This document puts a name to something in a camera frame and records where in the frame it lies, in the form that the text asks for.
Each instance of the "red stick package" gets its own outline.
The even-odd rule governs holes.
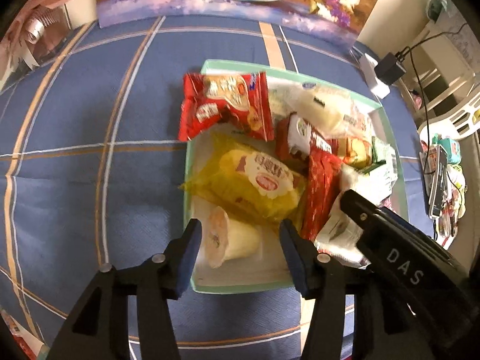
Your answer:
[[[188,141],[215,123],[229,122],[248,136],[275,137],[265,72],[183,76],[178,139]]]
[[[312,150],[308,171],[307,209],[300,232],[304,239],[314,241],[327,223],[333,202],[340,194],[342,160],[323,150]]]

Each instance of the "silver rivet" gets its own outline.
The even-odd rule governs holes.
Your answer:
[[[328,262],[330,262],[331,257],[328,254],[320,253],[317,256],[317,260],[318,260],[319,263],[328,263]]]
[[[152,261],[155,264],[159,264],[159,263],[164,262],[165,261],[165,254],[163,254],[163,253],[154,254],[153,257],[152,257]]]
[[[112,270],[112,264],[109,262],[106,262],[105,264],[100,265],[99,271],[101,273],[106,274],[107,272],[110,272]]]

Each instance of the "yellow snack package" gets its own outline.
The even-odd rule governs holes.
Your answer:
[[[277,159],[224,134],[212,134],[214,153],[181,188],[247,222],[275,224],[296,215],[305,178]]]

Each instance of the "white power strip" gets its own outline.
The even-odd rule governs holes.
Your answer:
[[[388,85],[381,82],[375,74],[374,69],[378,62],[370,55],[364,54],[360,57],[358,64],[360,65],[360,69],[365,76],[365,81],[367,81],[370,91],[381,99],[387,96],[388,93],[390,93],[390,88]]]

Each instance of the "white plastic chair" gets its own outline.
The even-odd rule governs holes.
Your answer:
[[[420,139],[427,141],[427,123],[418,129]],[[430,140],[435,134],[461,140],[480,128],[480,85],[460,104],[446,114],[429,119]]]

